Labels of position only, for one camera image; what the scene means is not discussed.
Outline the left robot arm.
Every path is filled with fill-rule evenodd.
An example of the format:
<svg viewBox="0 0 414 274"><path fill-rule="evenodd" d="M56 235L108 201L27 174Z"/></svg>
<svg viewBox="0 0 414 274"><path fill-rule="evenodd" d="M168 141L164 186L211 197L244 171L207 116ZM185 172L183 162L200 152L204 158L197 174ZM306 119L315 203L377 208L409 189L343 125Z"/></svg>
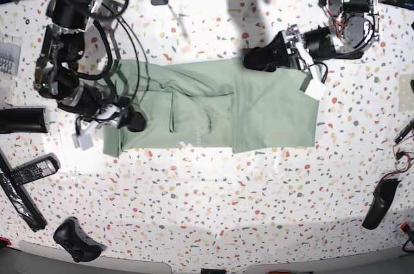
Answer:
<svg viewBox="0 0 414 274"><path fill-rule="evenodd" d="M301 33L298 25L280 31L265 47L248 51L243 65L250 70L300 70L310 76L304 93L320 101L327 87L330 59L360 59L379 40L378 0L319 0L329 18L327 26Z"/></svg>

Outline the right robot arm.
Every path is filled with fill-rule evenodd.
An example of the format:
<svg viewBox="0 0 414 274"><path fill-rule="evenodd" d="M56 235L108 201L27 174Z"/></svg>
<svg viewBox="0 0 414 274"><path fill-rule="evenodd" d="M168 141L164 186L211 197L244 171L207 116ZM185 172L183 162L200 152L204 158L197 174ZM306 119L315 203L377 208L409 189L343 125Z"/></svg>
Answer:
<svg viewBox="0 0 414 274"><path fill-rule="evenodd" d="M52 21L46 27L40 55L36 61L34 88L40 96L55 100L59 109L76 114L75 147L93 146L92 132L102 126L142 132L144 115L133 107L133 98L119 96L111 80L114 61L102 22L119 20L129 0L117 0L118 11L98 13L104 0L50 0L46 15ZM101 35L107 64L97 74L79 71L85 54L85 33L94 26Z"/></svg>

